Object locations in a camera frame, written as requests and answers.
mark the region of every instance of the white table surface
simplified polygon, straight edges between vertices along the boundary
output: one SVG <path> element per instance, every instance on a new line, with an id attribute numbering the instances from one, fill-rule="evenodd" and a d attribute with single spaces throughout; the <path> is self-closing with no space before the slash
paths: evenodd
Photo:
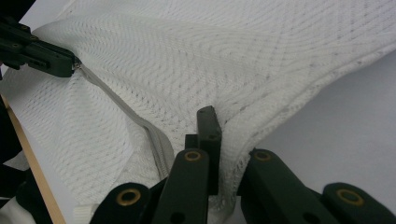
<path id="1" fill-rule="evenodd" d="M 21 23 L 35 29 L 54 21 L 71 1 L 36 0 Z M 66 223 L 73 223 L 76 200 L 26 135 Z M 347 182 L 396 213 L 396 52 L 333 83 L 258 147 L 273 150 L 311 189 Z M 244 223 L 240 210 L 227 223 Z"/>

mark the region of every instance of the wooden frame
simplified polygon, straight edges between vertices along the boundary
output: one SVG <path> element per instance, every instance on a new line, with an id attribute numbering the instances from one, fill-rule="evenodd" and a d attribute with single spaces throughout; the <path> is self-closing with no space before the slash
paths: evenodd
<path id="1" fill-rule="evenodd" d="M 55 198 L 53 197 L 52 191 L 50 190 L 50 186 L 46 180 L 46 177 L 44 177 L 40 164 L 38 163 L 37 158 L 35 157 L 35 153 L 30 147 L 29 141 L 26 138 L 26 135 L 23 131 L 20 122 L 18 121 L 17 117 L 15 116 L 11 107 L 9 106 L 7 100 L 3 96 L 2 98 L 6 105 L 6 109 L 11 119 L 12 125 L 14 126 L 15 132 L 17 133 L 18 139 L 21 142 L 22 150 L 26 156 L 27 161 L 29 162 L 32 173 L 35 176 L 35 182 L 37 183 L 38 188 L 40 189 L 41 195 L 44 199 L 44 203 L 47 206 L 52 222 L 56 224 L 66 223 L 64 221 L 64 216 L 62 215 L 62 212 L 59 209 L 59 206 L 56 203 Z"/>

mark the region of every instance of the screw hole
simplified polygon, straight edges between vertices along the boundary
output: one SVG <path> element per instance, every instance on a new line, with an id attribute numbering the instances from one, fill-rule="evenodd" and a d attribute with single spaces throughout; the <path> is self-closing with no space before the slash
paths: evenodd
<path id="1" fill-rule="evenodd" d="M 319 224 L 320 219 L 312 213 L 304 213 L 304 220 L 309 224 Z"/>
<path id="2" fill-rule="evenodd" d="M 269 161 L 271 160 L 271 155 L 268 154 L 267 152 L 256 152 L 254 153 L 254 158 L 256 158 L 256 160 L 258 161 Z"/>
<path id="3" fill-rule="evenodd" d="M 134 199 L 134 197 L 136 197 L 136 194 L 133 192 L 127 192 L 124 195 L 122 195 L 122 199 L 124 201 L 131 201 L 132 199 Z"/>
<path id="4" fill-rule="evenodd" d="M 137 203 L 141 197 L 138 189 L 125 189 L 117 196 L 117 203 L 121 206 L 129 206 Z"/>
<path id="5" fill-rule="evenodd" d="M 339 189 L 336 191 L 336 194 L 339 199 L 344 201 L 345 203 L 349 203 L 355 206 L 364 205 L 363 198 L 353 190 L 350 189 Z"/>
<path id="6" fill-rule="evenodd" d="M 201 159 L 201 153 L 197 151 L 189 151 L 184 154 L 184 159 L 186 159 L 186 161 L 198 161 Z"/>
<path id="7" fill-rule="evenodd" d="M 172 214 L 170 220 L 174 224 L 181 224 L 186 220 L 186 217 L 184 216 L 184 214 L 176 212 Z"/>

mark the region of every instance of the metal screw head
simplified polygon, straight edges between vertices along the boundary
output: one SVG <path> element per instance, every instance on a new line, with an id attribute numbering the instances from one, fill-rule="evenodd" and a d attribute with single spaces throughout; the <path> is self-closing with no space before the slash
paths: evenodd
<path id="1" fill-rule="evenodd" d="M 258 151 L 254 153 L 254 158 L 258 161 L 269 161 L 271 160 L 271 155 L 267 152 Z"/>
<path id="2" fill-rule="evenodd" d="M 131 199 L 125 199 L 126 194 L 132 194 Z M 141 197 L 140 191 L 138 189 L 125 189 L 117 195 L 117 203 L 121 206 L 129 206 L 137 203 Z"/>
<path id="3" fill-rule="evenodd" d="M 363 198 L 353 190 L 339 189 L 336 191 L 336 194 L 338 198 L 341 199 L 344 203 L 349 203 L 355 206 L 364 205 Z"/>
<path id="4" fill-rule="evenodd" d="M 189 151 L 186 154 L 184 154 L 184 159 L 186 161 L 198 161 L 202 158 L 201 153 L 197 151 Z"/>

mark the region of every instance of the white mesh fabric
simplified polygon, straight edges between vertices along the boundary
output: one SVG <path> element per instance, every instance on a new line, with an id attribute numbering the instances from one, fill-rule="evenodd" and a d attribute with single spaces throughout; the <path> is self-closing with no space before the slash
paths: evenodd
<path id="1" fill-rule="evenodd" d="M 394 50 L 395 22 L 391 0 L 77 0 L 35 34 L 75 52 L 175 154 L 195 112 L 215 107 L 223 142 L 209 217 L 220 223 L 248 152 L 326 85 Z M 25 68 L 1 90 L 80 203 L 158 181 L 145 133 L 79 72 Z"/>

